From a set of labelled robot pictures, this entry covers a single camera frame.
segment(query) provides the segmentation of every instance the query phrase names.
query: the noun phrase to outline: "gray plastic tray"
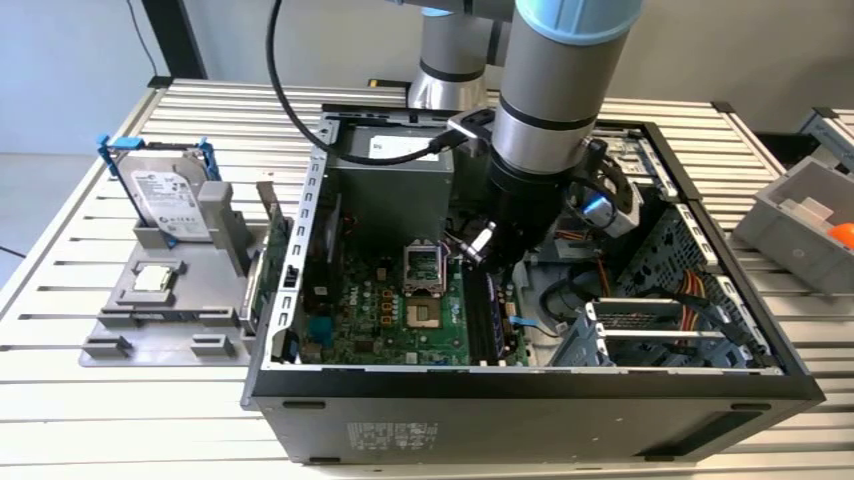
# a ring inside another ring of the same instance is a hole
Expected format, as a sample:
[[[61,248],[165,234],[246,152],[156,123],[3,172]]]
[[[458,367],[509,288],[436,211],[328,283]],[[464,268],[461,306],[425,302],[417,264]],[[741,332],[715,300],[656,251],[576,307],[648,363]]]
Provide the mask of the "gray plastic tray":
[[[735,236],[819,292],[854,293],[854,252],[827,234],[854,222],[854,179],[807,158],[755,198]]]

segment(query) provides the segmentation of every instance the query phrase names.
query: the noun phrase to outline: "white wall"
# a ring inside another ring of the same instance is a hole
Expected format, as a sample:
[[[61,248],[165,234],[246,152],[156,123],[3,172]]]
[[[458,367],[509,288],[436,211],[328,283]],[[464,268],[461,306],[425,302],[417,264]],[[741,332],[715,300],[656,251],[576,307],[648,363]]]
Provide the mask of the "white wall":
[[[212,79],[268,81],[269,3],[185,0]],[[382,0],[284,3],[276,45],[286,83],[412,78],[416,8]],[[809,106],[854,108],[851,25],[851,0],[647,0],[609,94],[728,100],[753,128],[791,129]],[[90,153],[150,77],[122,0],[0,0],[0,65],[0,152]],[[500,70],[488,75],[497,86]]]
[[[268,81],[269,2],[185,2],[210,77]],[[811,106],[854,107],[851,25],[851,0],[647,0],[608,93],[725,100],[752,128],[789,130]],[[285,83],[362,86],[370,77],[412,78],[420,42],[413,7],[285,0],[277,28]],[[500,70],[488,73],[497,87]]]
[[[136,18],[161,74],[145,12]],[[0,1],[0,152],[90,153],[141,97],[150,66],[123,0]]]
[[[609,93],[725,100],[756,130],[854,108],[854,2],[647,0]]]

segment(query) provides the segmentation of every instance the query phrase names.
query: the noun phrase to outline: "power supply label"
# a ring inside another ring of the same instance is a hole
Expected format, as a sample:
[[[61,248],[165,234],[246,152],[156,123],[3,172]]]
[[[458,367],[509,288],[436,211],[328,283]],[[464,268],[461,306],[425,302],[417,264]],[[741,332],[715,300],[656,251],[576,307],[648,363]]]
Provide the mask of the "power supply label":
[[[412,152],[426,148],[429,138],[422,137],[394,137],[392,135],[374,135],[370,138],[370,148],[368,150],[369,158],[390,158],[400,155],[408,155]],[[434,153],[424,155],[416,160],[417,162],[437,162],[438,157]]]
[[[438,424],[353,422],[346,433],[353,450],[432,450]]]
[[[157,228],[178,240],[209,240],[186,179],[172,172],[136,170],[133,183]]]

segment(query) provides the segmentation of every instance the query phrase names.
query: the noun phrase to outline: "metal table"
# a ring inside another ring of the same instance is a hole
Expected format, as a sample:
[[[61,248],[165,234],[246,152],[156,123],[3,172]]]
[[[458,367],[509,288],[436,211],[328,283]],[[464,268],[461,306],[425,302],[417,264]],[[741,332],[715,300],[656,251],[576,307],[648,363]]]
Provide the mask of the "metal table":
[[[288,95],[309,125],[324,102],[404,104],[400,89],[289,88]],[[751,194],[781,172],[737,116],[708,103],[609,99],[601,117],[657,123],[708,210],[731,230]],[[262,179],[276,183],[293,213],[309,145],[268,87],[174,81],[146,91],[117,134],[166,142],[206,135],[222,178],[234,183],[234,208],[262,215],[252,185]],[[260,415],[238,407],[244,368],[77,365],[78,345],[133,246],[132,225],[130,204],[94,161],[0,294],[3,478],[854,476],[854,297],[813,294],[743,245],[733,245],[739,258],[827,394],[809,412],[699,464],[653,472],[571,464],[305,468],[288,463]]]

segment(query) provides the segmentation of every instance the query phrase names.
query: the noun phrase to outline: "orange object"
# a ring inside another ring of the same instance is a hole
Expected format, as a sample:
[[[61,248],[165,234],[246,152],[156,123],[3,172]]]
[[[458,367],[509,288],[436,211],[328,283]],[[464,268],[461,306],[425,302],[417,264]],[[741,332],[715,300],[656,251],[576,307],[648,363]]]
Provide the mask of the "orange object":
[[[854,223],[843,223],[827,230],[827,235],[839,240],[841,244],[854,248]]]

